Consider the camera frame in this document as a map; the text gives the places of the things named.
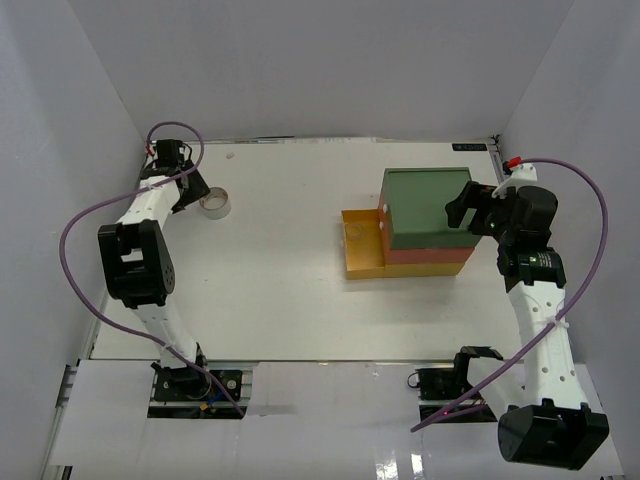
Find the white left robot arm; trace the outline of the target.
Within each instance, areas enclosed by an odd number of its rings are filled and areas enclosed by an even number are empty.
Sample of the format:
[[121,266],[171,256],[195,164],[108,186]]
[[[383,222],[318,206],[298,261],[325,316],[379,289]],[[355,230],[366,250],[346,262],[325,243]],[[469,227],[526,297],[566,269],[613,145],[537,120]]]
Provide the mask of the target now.
[[[152,365],[163,376],[161,384],[199,399],[209,392],[212,377],[201,368],[204,354],[171,299],[176,274],[162,228],[170,215],[206,196],[208,185],[195,171],[153,186],[193,167],[191,153],[180,140],[154,142],[140,180],[147,190],[135,197],[116,223],[101,226],[97,237],[110,296],[133,311],[148,334],[163,342],[160,361]],[[194,364],[185,365],[170,349]]]

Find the yellow drawer tray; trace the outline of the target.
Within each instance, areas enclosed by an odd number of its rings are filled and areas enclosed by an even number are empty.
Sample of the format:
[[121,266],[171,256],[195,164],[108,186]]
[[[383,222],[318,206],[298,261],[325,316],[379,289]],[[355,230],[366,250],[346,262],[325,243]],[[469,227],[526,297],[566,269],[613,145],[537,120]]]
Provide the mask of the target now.
[[[376,209],[343,210],[341,215],[346,278],[348,280],[384,278],[385,260],[378,211]],[[344,225],[349,223],[362,225],[363,235],[360,240],[345,239]]]

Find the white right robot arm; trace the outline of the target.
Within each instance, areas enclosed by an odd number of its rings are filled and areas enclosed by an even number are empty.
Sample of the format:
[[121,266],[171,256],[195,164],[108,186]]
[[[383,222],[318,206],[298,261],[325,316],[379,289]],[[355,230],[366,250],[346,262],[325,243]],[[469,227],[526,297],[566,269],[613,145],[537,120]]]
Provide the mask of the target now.
[[496,188],[468,182],[445,211],[450,226],[474,212],[468,229],[497,244],[497,266],[514,309],[524,349],[525,377],[518,382],[511,361],[489,347],[465,347],[466,362],[451,374],[453,390],[479,394],[498,421],[501,456],[512,463],[577,471],[609,435],[605,415],[596,413],[577,378],[568,336],[566,276],[561,257],[548,245],[556,196],[527,185]]

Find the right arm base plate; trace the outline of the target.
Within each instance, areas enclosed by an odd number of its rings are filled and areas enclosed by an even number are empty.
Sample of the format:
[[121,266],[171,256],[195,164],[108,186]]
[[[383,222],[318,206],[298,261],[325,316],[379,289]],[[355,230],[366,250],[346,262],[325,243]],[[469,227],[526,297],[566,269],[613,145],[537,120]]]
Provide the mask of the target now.
[[423,402],[452,401],[471,389],[453,367],[420,368],[407,377],[407,386],[418,391]]

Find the small clear tape roll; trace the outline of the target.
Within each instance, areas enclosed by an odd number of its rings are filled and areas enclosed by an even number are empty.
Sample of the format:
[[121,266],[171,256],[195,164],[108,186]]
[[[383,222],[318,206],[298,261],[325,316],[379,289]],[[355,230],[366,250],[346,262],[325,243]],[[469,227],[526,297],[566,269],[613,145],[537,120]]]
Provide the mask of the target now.
[[349,223],[344,225],[345,239],[348,241],[358,241],[362,238],[363,227],[359,223]]

